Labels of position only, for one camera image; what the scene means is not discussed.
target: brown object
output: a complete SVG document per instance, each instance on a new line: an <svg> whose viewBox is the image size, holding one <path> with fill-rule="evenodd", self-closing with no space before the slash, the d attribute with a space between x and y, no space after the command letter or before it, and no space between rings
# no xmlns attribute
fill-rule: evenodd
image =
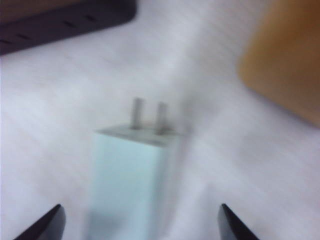
<svg viewBox="0 0 320 240"><path fill-rule="evenodd" d="M320 1L274 1L238 72L249 88L320 127Z"/></svg>

